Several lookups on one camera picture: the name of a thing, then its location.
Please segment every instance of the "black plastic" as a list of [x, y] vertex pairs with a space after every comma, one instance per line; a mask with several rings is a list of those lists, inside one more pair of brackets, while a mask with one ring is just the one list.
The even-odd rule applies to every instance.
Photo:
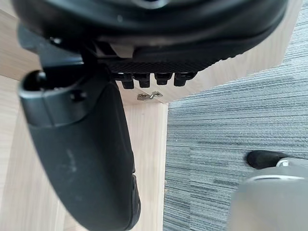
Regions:
[[88, 73], [62, 89], [38, 86], [33, 72], [19, 95], [47, 176], [71, 215], [90, 231], [124, 231], [139, 219], [134, 156], [118, 87]]
[[23, 24], [46, 38], [136, 46], [256, 36], [282, 17], [286, 5], [287, 0], [186, 0], [149, 11], [105, 0], [13, 0]]

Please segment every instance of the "gray object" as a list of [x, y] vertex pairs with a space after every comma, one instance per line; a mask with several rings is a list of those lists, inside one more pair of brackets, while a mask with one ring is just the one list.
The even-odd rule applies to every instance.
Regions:
[[234, 194], [228, 231], [306, 231], [308, 160], [257, 170]]

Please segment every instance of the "light wood surface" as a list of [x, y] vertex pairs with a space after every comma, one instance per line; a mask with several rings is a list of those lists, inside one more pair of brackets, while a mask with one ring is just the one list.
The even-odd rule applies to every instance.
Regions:
[[[141, 218], [135, 231], [162, 230], [167, 109], [162, 103], [125, 106], [142, 201]], [[66, 212], [49, 184], [21, 110], [16, 121], [0, 210], [0, 230], [85, 230]]]
[[16, 28], [17, 19], [0, 8], [0, 75], [20, 80], [25, 73], [39, 69], [39, 60], [19, 46]]
[[[135, 156], [141, 216], [133, 231], [162, 231], [168, 106], [162, 103], [125, 107]], [[65, 231], [85, 231], [65, 216]]]
[[65, 213], [47, 180], [19, 110], [0, 211], [0, 230], [62, 231]]
[[19, 108], [15, 93], [17, 83], [0, 76], [0, 208]]

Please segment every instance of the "textured plastic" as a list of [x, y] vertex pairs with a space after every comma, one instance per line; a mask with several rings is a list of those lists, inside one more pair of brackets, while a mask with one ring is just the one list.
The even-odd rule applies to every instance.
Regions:
[[[26, 115], [49, 117], [48, 126], [35, 119], [28, 126], [47, 176], [69, 213], [89, 231], [124, 231], [138, 221], [141, 203], [120, 93], [114, 80], [105, 77], [100, 72], [66, 89], [46, 90], [58, 96], [48, 99], [41, 94], [40, 101], [32, 96], [44, 90], [28, 89], [24, 80], [20, 97]], [[67, 94], [77, 90], [85, 92], [82, 100]], [[56, 124], [54, 115], [65, 123]]]

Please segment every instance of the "gray carpet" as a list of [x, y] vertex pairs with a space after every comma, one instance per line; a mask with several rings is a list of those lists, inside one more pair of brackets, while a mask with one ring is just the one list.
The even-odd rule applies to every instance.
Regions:
[[283, 64], [169, 105], [164, 231], [221, 231], [255, 149], [308, 158], [308, 0]]

